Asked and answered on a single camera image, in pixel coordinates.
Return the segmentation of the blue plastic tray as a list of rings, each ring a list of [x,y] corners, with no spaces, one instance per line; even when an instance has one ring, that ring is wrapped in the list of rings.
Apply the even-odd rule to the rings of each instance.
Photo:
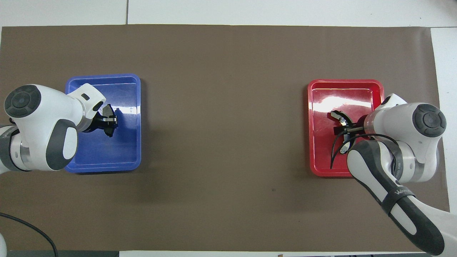
[[[78,134],[78,150],[65,170],[77,174],[132,171],[141,162],[141,81],[134,74],[87,75],[70,78],[69,94],[83,84],[91,84],[111,104],[119,127],[110,138],[103,130]]]

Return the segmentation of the red plastic tray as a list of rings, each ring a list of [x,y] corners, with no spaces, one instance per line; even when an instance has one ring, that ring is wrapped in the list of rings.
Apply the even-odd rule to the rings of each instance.
[[[304,90],[304,112],[307,114],[310,168],[319,177],[350,177],[347,168],[347,143],[342,150],[343,136],[335,139],[333,127],[339,122],[330,118],[333,110],[342,111],[351,119],[370,114],[384,99],[384,87],[373,79],[320,79],[311,81]]]

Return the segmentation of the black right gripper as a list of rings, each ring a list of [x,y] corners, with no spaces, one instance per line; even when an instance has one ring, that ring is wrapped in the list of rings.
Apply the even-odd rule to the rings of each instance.
[[[349,117],[349,115],[346,114],[347,125],[334,127],[336,136],[346,135],[346,140],[348,140],[349,138],[352,138],[354,136],[365,134],[365,129],[363,128],[363,126],[367,116],[367,114],[362,115],[361,117],[359,117],[357,121],[354,121],[353,119],[351,119],[351,117]]]

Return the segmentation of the brown table mat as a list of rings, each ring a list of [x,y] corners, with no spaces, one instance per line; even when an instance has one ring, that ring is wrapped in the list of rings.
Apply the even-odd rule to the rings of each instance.
[[[429,28],[6,27],[0,123],[19,86],[121,73],[141,80],[137,169],[0,175],[0,212],[59,251],[417,251],[358,182],[310,170],[306,89],[374,79],[439,107]]]

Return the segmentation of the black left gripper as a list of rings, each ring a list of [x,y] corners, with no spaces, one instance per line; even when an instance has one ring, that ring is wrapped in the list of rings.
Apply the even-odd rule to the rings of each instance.
[[[111,104],[106,105],[106,110],[113,110]],[[114,131],[119,127],[118,117],[114,119],[103,117],[101,115],[101,111],[99,110],[96,112],[96,115],[92,119],[90,126],[85,130],[85,132],[91,133],[95,130],[103,130],[105,135],[111,138],[114,134]]]

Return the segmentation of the long curved brake pad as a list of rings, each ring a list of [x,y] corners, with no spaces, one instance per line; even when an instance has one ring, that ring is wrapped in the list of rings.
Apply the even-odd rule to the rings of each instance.
[[[347,125],[347,118],[346,118],[346,114],[344,112],[338,111],[338,110],[333,110],[333,111],[331,111],[329,113],[329,115],[330,115],[330,118],[332,118],[332,119],[336,120],[337,122],[339,122],[340,126],[346,126]],[[346,141],[346,135],[342,135],[342,136],[343,136],[343,142],[345,142]],[[333,153],[335,151],[336,141],[338,140],[339,137],[341,137],[341,136],[336,136],[334,141],[333,141],[333,145],[332,145],[332,152]]]

